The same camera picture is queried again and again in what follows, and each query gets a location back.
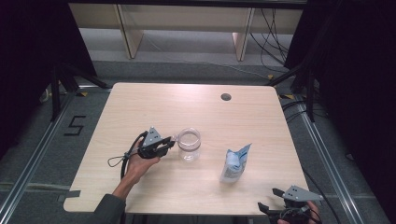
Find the sleeve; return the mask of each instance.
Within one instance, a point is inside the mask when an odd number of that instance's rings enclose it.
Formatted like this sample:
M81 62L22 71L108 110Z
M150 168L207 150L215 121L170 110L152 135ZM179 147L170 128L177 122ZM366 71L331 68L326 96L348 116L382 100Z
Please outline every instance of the sleeve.
M113 224L119 221L125 209L125 201L112 195L106 194L99 202L93 215L87 220L86 224Z

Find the wooden table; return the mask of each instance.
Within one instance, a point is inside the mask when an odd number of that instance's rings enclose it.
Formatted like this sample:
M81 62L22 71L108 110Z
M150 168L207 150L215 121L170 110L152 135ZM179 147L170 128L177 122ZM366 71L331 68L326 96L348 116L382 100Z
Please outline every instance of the wooden table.
M223 93L232 96L221 99ZM187 163L175 145L151 167L127 198L127 213L257 216L257 202L281 209L272 188L307 189L276 91L272 87L135 84L114 86L70 190L69 212L92 212L120 182L121 156L143 131L154 126L162 137L192 127L201 133L201 156ZM238 182L219 182L227 149L252 143Z

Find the hand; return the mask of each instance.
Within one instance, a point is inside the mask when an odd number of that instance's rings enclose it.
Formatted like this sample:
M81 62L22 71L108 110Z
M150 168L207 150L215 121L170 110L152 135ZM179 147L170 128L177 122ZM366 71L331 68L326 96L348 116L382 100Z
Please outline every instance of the hand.
M314 203L312 203L311 201L308 201L306 203L308 204L309 208L311 209L311 217L316 220L319 220L319 217L318 217L319 210L318 210L317 206ZM279 219L277 221L277 224L289 224L289 222ZM309 219L308 224L316 224L316 222L312 219Z
M131 156L126 168L126 174L114 190L113 195L125 201L129 191L139 182L140 177L142 177L152 165L159 161L160 158L158 157L146 160L140 158L137 154Z

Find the gray floor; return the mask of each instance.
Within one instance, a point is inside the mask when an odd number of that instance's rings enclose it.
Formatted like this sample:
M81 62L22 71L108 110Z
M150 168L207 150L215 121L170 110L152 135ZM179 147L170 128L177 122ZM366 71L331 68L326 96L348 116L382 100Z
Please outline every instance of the gray floor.
M245 60L237 62L231 34L147 31L136 58L128 60L125 58L119 31L84 29L81 33L94 60L99 78L109 84L129 81L262 85L268 81L268 75L277 77L281 74L262 66L261 50L251 39L247 45ZM287 46L291 36L281 35L279 39ZM285 71L268 55L263 56L263 61L273 69ZM84 80L79 82L81 86L91 85ZM276 87L277 92L290 93L291 82L292 79L288 79L279 84ZM108 91L90 89L85 97L73 97L9 223L81 223L87 218L89 214L65 212L62 196L66 194L73 181L108 95ZM280 100L282 105L291 101ZM6 198L12 184L18 180L41 136L50 125L50 110L50 101L36 109L24 132L21 133L19 143L0 161L1 201ZM293 106L285 111L285 118L298 112L298 107ZM326 112L320 104L315 104L315 113L315 124L319 133L364 223L389 223L358 167L345 157L347 149L332 126L331 120L326 118ZM85 116L84 119L75 121L75 124L81 124L84 128L78 136L65 136L65 133L76 132L76 129L68 127L74 116ZM303 117L298 116L290 121L289 127L302 166L327 196L341 223L354 223L348 218L341 204L340 196L337 195L318 150L304 125ZM319 193L308 177L306 180L309 189ZM328 204L320 203L318 207L323 223L336 223ZM156 217L153 217L151 221L155 223L155 220ZM170 220L164 223L176 223L177 219L173 217ZM264 223L263 219L254 221L254 223Z

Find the glass cup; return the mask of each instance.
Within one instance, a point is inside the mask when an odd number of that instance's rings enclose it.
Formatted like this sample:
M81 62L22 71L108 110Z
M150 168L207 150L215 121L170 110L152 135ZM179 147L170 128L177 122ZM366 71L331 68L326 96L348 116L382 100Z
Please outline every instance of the glass cup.
M196 161L199 158L201 135L193 128L187 128L177 136L178 155L183 161Z

